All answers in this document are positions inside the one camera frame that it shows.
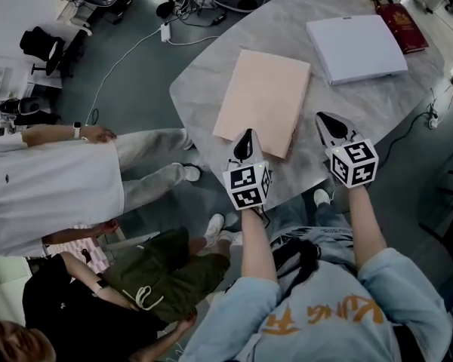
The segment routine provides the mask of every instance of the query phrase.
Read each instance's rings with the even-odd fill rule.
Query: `olive green shorts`
[[[188,231],[162,233],[125,251],[103,278],[166,323],[185,318],[223,280],[230,261],[217,253],[188,257]]]

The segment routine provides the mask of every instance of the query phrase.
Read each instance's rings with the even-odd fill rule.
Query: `hand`
[[[174,331],[177,331],[180,334],[184,334],[186,331],[188,331],[191,327],[195,325],[197,317],[198,312],[196,311],[196,308],[194,308],[193,311],[191,311],[186,318],[178,322]]]
[[[87,138],[90,143],[108,143],[117,138],[111,130],[102,126],[84,126],[79,136]]]
[[[128,310],[139,311],[139,308],[136,307],[133,303],[129,302],[123,295],[114,290],[112,287],[106,287],[97,291],[96,295],[106,302],[112,303],[113,305],[118,305],[120,307],[126,308]]]
[[[111,219],[97,225],[98,235],[109,235],[114,233],[119,228],[118,220]]]

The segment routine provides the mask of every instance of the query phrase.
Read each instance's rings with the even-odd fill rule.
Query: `gray pants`
[[[185,129],[163,129],[125,134],[114,140],[121,173],[147,155],[164,154],[192,145]],[[181,164],[170,164],[142,179],[124,181],[124,213],[157,200],[185,179]]]

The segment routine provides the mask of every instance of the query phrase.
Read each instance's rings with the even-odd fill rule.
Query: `maroon booklet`
[[[399,3],[380,5],[376,12],[383,18],[404,54],[428,47],[426,39],[404,6]]]

